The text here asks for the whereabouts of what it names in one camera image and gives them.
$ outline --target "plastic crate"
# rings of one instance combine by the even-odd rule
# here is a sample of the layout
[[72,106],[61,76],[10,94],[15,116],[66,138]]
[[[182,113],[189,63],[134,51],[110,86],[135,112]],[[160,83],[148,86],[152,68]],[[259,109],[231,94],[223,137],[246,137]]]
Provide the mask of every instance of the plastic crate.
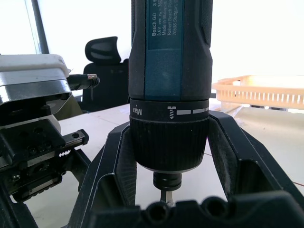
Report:
[[222,102],[304,110],[304,76],[248,75],[212,85]]

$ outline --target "white table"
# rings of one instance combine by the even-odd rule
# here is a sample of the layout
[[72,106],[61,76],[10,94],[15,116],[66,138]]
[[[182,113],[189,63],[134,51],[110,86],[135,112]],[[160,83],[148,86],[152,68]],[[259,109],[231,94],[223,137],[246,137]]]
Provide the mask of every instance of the white table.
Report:
[[[260,140],[304,194],[304,114],[242,108],[230,115],[239,125]],[[104,145],[108,133],[129,120],[129,105],[96,113],[84,114],[60,122],[62,134],[84,129],[90,136],[82,150],[92,160]],[[152,172],[137,166],[136,204],[142,208],[159,201],[160,191],[152,183]],[[63,182],[27,201],[37,224],[42,228],[57,228],[68,223],[76,201],[78,182],[67,173]],[[209,196],[225,198],[219,182],[209,145],[202,164],[182,177],[182,186],[173,193],[174,201],[202,200]]]

